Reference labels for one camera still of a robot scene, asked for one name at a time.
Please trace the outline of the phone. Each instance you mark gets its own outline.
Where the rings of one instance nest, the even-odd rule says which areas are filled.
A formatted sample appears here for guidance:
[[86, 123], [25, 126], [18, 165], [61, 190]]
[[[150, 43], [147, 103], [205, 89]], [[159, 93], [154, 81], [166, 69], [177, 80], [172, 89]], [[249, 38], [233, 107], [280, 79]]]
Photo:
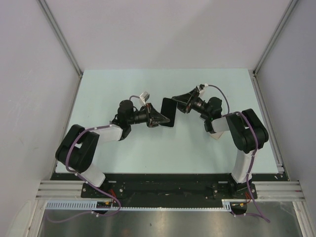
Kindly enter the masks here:
[[160, 113], [169, 119], [169, 122], [162, 123], [161, 126], [173, 127], [175, 124], [175, 116], [177, 110], [177, 102], [170, 98], [163, 98]]

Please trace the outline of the beige silicone phone case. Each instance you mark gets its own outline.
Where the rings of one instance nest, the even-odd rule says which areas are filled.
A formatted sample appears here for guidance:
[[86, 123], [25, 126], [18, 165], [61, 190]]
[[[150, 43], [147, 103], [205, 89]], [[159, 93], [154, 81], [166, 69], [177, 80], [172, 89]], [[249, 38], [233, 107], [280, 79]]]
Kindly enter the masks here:
[[210, 136], [213, 139], [219, 140], [223, 134], [224, 132], [222, 131], [222, 132], [210, 133]]

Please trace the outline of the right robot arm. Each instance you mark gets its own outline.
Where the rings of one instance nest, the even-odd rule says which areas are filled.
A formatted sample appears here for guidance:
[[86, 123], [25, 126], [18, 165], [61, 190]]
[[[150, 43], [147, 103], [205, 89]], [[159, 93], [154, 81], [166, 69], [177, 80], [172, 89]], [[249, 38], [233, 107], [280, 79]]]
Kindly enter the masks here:
[[200, 113], [204, 129], [211, 135], [230, 132], [237, 148], [237, 157], [228, 180], [228, 193], [233, 198], [239, 198], [250, 187], [256, 154], [268, 142], [269, 134], [252, 109], [223, 115], [222, 100], [211, 97], [205, 102], [200, 98], [202, 87], [201, 84], [171, 99], [177, 102], [178, 109], [185, 114], [191, 110]]

